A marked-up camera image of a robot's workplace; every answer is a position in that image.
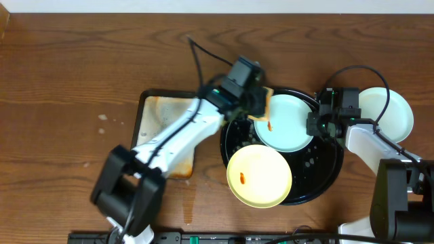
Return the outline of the green yellow sponge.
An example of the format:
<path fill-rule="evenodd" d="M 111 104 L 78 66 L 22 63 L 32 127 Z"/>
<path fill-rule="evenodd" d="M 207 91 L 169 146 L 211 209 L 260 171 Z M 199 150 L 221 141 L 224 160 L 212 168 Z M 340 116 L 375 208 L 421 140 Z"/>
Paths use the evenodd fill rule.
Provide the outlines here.
<path fill-rule="evenodd" d="M 252 87 L 248 92 L 248 118 L 253 121 L 268 121 L 270 101 L 274 90 L 269 87 Z"/>

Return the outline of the mint green plate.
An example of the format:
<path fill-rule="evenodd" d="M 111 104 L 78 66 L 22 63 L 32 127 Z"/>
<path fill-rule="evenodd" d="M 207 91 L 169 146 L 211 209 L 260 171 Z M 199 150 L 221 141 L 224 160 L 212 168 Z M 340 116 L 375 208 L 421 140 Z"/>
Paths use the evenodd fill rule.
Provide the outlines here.
<path fill-rule="evenodd" d="M 378 122 L 382 132 L 395 143 L 405 140 L 414 125 L 414 115 L 408 102 L 397 92 L 390 90 L 389 105 Z M 376 120 L 387 100 L 383 87 L 372 87 L 359 94 L 361 117 Z"/>
<path fill-rule="evenodd" d="M 267 146 L 283 153 L 296 152 L 313 139 L 307 134 L 307 117 L 311 111 L 300 98 L 275 95 L 270 101 L 269 120 L 255 121 L 254 129 Z"/>

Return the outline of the pale yellow plate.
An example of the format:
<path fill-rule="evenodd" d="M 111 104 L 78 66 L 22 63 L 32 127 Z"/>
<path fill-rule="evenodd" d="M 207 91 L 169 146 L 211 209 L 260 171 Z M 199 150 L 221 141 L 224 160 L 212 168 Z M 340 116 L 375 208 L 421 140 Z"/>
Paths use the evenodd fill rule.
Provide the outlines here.
<path fill-rule="evenodd" d="M 288 162 L 276 150 L 258 144 L 245 146 L 230 158 L 226 178 L 241 202 L 262 209 L 282 203 L 292 187 Z"/>

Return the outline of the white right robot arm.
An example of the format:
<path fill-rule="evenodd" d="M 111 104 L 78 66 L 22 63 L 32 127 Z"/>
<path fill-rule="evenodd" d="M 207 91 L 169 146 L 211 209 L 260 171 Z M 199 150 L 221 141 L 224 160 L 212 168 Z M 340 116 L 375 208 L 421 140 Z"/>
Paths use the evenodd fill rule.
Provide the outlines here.
<path fill-rule="evenodd" d="M 309 112 L 307 133 L 342 142 L 376 175 L 369 227 L 378 239 L 433 242 L 433 162 L 391 141 L 371 119 Z"/>

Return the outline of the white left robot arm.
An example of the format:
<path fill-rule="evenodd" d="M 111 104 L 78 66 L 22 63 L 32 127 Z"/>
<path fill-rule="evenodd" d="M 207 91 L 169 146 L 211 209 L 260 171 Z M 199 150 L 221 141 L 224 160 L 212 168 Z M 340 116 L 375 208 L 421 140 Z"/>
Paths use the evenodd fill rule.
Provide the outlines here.
<path fill-rule="evenodd" d="M 221 76 L 201 85 L 181 117 L 148 142 L 131 150 L 118 145 L 108 154 L 91 202 L 114 226 L 108 243 L 150 243 L 168 176 L 204 139 L 239 115 L 269 115 L 273 90 L 256 79 L 238 85 Z"/>

